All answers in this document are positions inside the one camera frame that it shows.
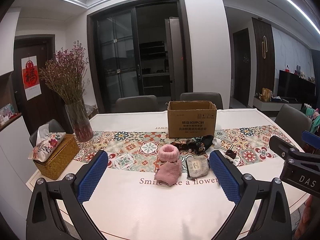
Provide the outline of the right hand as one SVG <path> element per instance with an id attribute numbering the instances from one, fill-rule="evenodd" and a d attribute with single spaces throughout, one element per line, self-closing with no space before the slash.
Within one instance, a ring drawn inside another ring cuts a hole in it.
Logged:
<path id="1" fill-rule="evenodd" d="M 293 239 L 319 239 L 319 198 L 310 195 L 295 230 Z"/>

